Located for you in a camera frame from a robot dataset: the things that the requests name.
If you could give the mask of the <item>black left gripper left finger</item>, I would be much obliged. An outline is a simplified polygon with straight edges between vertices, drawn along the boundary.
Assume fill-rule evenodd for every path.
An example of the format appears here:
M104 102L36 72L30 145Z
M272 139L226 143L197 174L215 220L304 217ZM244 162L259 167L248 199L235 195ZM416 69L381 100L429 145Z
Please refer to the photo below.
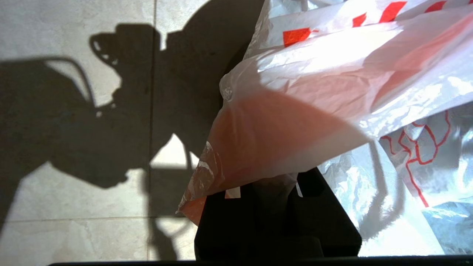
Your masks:
M206 198L195 236L197 259L266 259L274 240L258 228L259 199L252 184L241 188L240 198L217 192Z

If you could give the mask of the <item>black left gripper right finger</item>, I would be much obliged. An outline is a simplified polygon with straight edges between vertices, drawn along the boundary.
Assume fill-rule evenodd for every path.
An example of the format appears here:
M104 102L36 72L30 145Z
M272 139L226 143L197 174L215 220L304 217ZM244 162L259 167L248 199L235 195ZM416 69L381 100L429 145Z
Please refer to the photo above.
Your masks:
M362 238L317 168L275 177L283 224L273 241L281 259L358 256Z

